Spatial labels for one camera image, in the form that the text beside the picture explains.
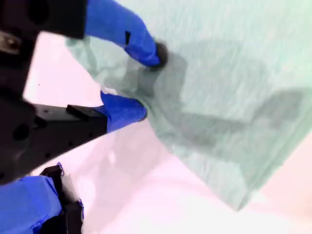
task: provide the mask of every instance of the black metal bracket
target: black metal bracket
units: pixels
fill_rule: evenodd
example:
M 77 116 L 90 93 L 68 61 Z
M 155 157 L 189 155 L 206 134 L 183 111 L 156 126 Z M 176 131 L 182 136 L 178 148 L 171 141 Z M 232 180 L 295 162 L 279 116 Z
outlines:
M 107 117 L 92 107 L 63 108 L 25 101 L 16 104 L 22 108 L 12 103 L 7 105 L 8 124 L 2 129 L 6 134 L 0 135 L 1 158 L 4 158 L 0 164 L 0 184 L 106 134 Z

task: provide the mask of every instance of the green cloth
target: green cloth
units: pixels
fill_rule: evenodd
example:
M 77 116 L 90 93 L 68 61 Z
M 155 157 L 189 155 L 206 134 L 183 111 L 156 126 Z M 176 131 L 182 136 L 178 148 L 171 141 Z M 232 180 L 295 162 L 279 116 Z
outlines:
M 124 0 L 171 51 L 151 72 L 110 42 L 68 40 L 103 86 L 148 108 L 159 139 L 236 210 L 312 125 L 311 0 Z

